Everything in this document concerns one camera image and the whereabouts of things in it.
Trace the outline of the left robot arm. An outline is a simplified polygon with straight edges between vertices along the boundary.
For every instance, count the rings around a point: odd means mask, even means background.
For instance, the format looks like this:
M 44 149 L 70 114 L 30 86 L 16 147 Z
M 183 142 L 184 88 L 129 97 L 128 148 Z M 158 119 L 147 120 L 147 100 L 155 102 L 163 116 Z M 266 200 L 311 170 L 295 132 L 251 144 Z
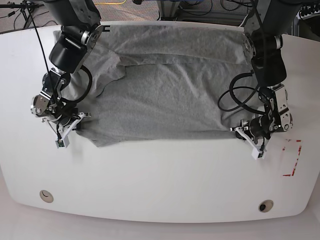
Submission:
M 293 126 L 288 94 L 282 83 L 287 77 L 281 52 L 282 35 L 306 3 L 305 0 L 253 0 L 252 9 L 243 21 L 245 55 L 252 69 L 235 76 L 226 93 L 236 103 L 230 112 L 242 108 L 254 114 L 253 119 L 241 120 L 239 126 L 230 130 L 252 146 L 255 159 L 264 157 L 273 133 L 286 132 Z M 257 85 L 248 98 L 240 101 L 234 93 L 235 84 L 248 77 L 255 77 Z

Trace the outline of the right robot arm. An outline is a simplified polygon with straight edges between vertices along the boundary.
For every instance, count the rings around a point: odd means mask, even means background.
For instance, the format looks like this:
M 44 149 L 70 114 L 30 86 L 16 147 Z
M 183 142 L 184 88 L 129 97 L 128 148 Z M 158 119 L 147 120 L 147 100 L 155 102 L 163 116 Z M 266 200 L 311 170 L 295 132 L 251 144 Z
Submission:
M 32 99 L 31 113 L 41 118 L 56 135 L 58 148 L 69 145 L 68 134 L 77 129 L 89 113 L 79 112 L 77 104 L 89 94 L 93 77 L 84 62 L 103 32 L 101 15 L 91 0 L 45 0 L 43 5 L 61 25 L 61 34 L 49 55 L 53 68 L 42 78 L 42 89 Z M 62 96 L 71 75 L 83 71 L 88 84 L 84 93 L 74 100 Z

